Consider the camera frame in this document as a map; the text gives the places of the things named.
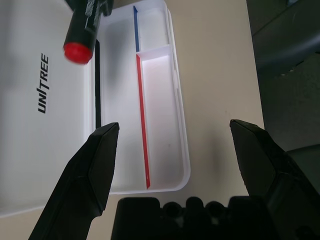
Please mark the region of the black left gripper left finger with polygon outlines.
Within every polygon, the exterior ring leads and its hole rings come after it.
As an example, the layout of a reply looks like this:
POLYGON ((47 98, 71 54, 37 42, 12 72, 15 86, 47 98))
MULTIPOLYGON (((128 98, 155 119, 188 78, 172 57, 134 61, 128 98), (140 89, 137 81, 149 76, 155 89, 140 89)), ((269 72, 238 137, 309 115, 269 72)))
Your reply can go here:
POLYGON ((120 126, 97 128, 67 163, 29 239, 85 240, 106 209, 120 126))

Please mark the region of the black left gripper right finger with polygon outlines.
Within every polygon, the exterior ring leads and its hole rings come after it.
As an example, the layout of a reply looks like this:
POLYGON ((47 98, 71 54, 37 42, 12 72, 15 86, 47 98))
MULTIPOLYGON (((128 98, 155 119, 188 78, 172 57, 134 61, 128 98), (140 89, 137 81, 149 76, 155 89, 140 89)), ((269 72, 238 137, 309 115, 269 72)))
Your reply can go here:
POLYGON ((320 146, 285 151, 259 126, 229 123, 241 177, 263 199, 282 240, 320 238, 320 146))

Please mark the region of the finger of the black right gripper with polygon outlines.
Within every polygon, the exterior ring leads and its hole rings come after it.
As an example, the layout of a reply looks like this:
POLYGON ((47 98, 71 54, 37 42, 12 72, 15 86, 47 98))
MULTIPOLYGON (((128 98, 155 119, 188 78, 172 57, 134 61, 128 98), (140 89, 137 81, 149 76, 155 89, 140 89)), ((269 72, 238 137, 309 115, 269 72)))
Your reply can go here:
POLYGON ((113 5, 113 0, 87 0, 84 11, 87 17, 85 26, 97 28, 101 15, 110 16, 113 5))

